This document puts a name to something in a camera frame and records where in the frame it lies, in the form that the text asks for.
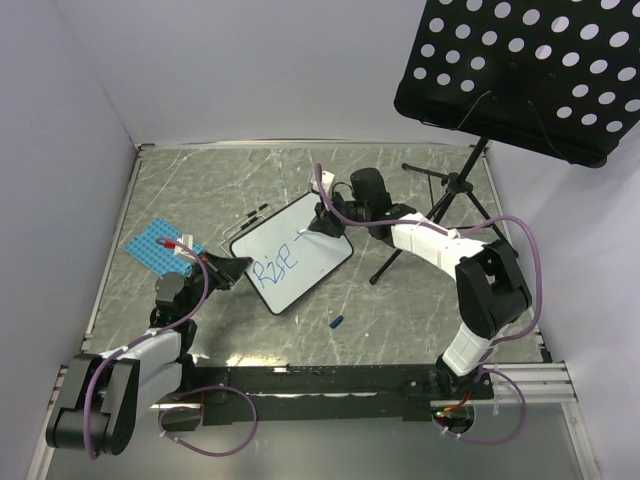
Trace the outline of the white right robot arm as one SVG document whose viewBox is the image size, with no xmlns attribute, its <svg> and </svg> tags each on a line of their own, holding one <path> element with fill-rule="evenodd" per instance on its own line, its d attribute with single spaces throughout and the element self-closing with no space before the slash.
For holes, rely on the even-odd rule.
<svg viewBox="0 0 640 480">
<path fill-rule="evenodd" d="M 348 227 L 410 253 L 449 276 L 456 285 L 461 325 L 438 358 L 438 390 L 458 398 L 506 329 L 532 305 L 514 250 L 506 240 L 486 243 L 444 228 L 416 209 L 391 200 L 380 172 L 364 168 L 350 177 L 352 198 L 333 190 L 335 176 L 317 163 L 312 190 L 320 196 L 308 230 L 331 238 Z"/>
</svg>

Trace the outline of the small black-framed whiteboard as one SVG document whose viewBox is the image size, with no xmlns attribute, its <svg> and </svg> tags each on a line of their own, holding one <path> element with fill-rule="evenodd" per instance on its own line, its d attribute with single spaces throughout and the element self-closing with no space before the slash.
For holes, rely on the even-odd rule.
<svg viewBox="0 0 640 480">
<path fill-rule="evenodd" d="M 253 259 L 246 276 L 273 315 L 282 314 L 354 253 L 344 236 L 302 231 L 319 201 L 318 194 L 307 192 L 271 215 L 245 220 L 221 243 L 226 253 Z"/>
</svg>

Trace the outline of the blue marker cap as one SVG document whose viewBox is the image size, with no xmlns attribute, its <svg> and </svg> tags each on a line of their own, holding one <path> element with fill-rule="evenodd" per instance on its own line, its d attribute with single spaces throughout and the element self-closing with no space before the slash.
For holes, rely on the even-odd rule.
<svg viewBox="0 0 640 480">
<path fill-rule="evenodd" d="M 338 326 L 340 326 L 342 324 L 342 322 L 344 321 L 344 316 L 343 315 L 339 315 L 338 317 L 336 317 L 330 324 L 329 327 L 331 329 L 336 329 Z"/>
</svg>

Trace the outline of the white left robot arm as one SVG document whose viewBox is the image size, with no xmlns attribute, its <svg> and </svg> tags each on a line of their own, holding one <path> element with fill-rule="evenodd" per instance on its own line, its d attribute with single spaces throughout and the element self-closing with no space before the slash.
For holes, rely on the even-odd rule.
<svg viewBox="0 0 640 480">
<path fill-rule="evenodd" d="M 202 252 L 190 274 L 161 275 L 149 327 L 140 338 L 73 357 L 46 426 L 47 445 L 82 450 L 91 458 L 119 455 L 152 404 L 167 395 L 177 402 L 192 398 L 198 387 L 189 353 L 197 331 L 194 316 L 214 291 L 234 286 L 252 262 Z"/>
</svg>

